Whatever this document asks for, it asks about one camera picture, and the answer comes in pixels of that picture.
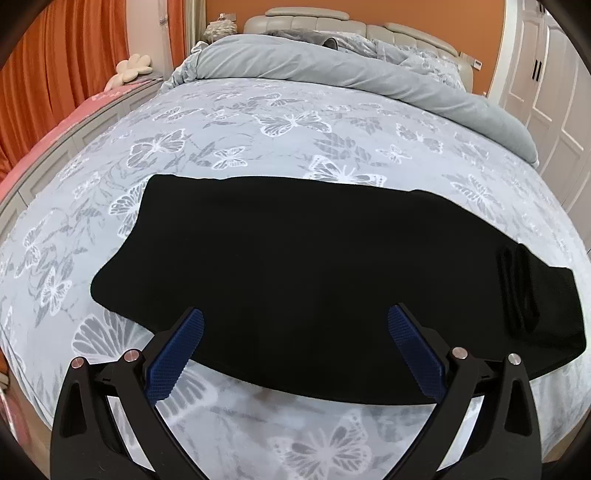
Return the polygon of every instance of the folded black fabric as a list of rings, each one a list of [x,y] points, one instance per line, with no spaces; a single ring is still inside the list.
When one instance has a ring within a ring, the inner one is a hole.
[[[153,332],[195,306],[206,319],[197,362],[353,403],[432,403],[388,334],[398,302],[450,346],[519,353],[531,378],[586,346],[570,270],[419,190],[154,176],[91,294]]]

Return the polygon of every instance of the blue gripper pad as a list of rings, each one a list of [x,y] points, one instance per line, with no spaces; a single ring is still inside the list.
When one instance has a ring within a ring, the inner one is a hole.
[[[398,305],[388,312],[388,331],[421,392],[441,402],[447,392],[445,369],[421,333]]]
[[[203,337],[203,313],[193,309],[148,368],[144,393],[152,406],[168,398]]]

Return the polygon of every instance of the butterfly print bedsheet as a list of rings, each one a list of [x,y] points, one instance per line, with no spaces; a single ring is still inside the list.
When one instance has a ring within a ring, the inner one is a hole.
[[[114,360],[152,337],[94,303],[89,285],[129,235],[147,180],[156,173],[284,176],[435,192],[525,243],[548,264],[572,268],[588,321],[591,265],[581,240],[539,175],[500,145],[357,90],[203,80],[157,96],[95,139],[37,196],[0,247],[0,348],[48,425],[72,357]],[[171,211],[183,207],[162,202]],[[327,222],[330,215],[326,211]],[[363,228],[364,218],[350,221]],[[301,247],[318,262],[331,254],[330,245],[313,238]],[[370,251],[350,254],[380,262]],[[343,362],[355,351],[355,345],[343,345]],[[584,354],[533,382],[545,452],[591,403],[589,367]],[[112,408],[130,452],[146,465],[121,406],[112,401]],[[429,406],[296,397],[194,362],[158,408],[210,478],[279,480],[381,480],[431,412]],[[446,462],[459,458],[478,408],[474,400]]]

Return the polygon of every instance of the cream leather headboard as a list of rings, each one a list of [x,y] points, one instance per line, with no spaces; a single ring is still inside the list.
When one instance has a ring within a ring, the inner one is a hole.
[[[351,32],[365,36],[366,25],[349,20],[349,14],[338,10],[308,7],[271,8],[263,17],[249,18],[244,24],[244,33],[263,33],[266,30],[306,28],[308,30],[330,30]]]
[[[415,28],[387,22],[383,27],[365,25],[349,19],[349,14],[327,8],[279,7],[271,8],[265,15],[252,17],[244,25],[244,33],[263,33],[266,30],[306,28],[308,30],[328,30],[351,32],[370,40],[376,38],[393,45],[411,45],[436,53],[439,57],[457,63],[460,77],[467,92],[472,91],[472,67],[462,60],[457,50],[440,38]]]

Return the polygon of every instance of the silver bolt head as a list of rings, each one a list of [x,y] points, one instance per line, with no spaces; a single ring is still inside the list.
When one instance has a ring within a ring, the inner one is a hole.
[[[80,368],[84,365],[84,357],[77,356],[74,360],[72,360],[71,364],[72,368]]]
[[[458,360],[465,360],[468,358],[468,350],[464,347],[457,346],[452,350],[452,355]]]
[[[123,358],[126,362],[135,362],[139,358],[139,352],[135,349],[127,350],[124,353]]]
[[[521,363],[521,357],[517,353],[510,353],[507,358],[513,365],[519,365]]]

